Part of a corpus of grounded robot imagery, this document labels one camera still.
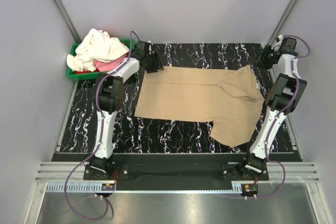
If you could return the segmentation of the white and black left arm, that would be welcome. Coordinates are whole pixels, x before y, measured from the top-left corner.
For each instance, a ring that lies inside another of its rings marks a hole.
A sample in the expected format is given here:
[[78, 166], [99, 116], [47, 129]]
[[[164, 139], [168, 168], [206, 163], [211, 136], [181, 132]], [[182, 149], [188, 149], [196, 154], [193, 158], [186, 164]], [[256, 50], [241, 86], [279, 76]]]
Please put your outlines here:
[[97, 133], [94, 150], [85, 166], [83, 178], [85, 180], [117, 177], [117, 170], [113, 167], [112, 154], [115, 149], [113, 143], [114, 123], [124, 102], [124, 83], [140, 69], [147, 73], [163, 70], [163, 66], [147, 41], [138, 41], [131, 54], [123, 62], [107, 73], [100, 73], [96, 78], [95, 101], [97, 107]]

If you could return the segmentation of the beige t-shirt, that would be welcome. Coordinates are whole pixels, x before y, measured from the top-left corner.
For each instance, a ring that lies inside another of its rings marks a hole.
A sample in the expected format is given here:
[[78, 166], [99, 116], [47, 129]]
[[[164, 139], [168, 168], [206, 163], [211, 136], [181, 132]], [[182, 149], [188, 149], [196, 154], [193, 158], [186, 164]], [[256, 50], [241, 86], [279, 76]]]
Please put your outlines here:
[[250, 66], [238, 70], [166, 67], [145, 73], [135, 116], [212, 122], [210, 136], [235, 147], [250, 141], [263, 103]]

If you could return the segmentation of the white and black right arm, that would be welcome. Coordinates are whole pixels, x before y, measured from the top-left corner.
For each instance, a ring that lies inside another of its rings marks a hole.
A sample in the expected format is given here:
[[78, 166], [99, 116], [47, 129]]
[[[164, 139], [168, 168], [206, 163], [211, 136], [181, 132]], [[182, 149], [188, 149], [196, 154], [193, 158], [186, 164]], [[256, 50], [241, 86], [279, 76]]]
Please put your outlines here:
[[283, 121], [295, 110], [307, 86], [307, 81], [299, 75], [298, 61], [309, 54], [308, 44], [294, 35], [278, 36], [274, 45], [266, 45], [259, 54], [260, 67], [269, 70], [278, 65], [280, 74], [266, 97], [266, 117], [257, 139], [235, 167], [236, 174], [242, 179], [252, 180], [266, 172], [274, 138]]

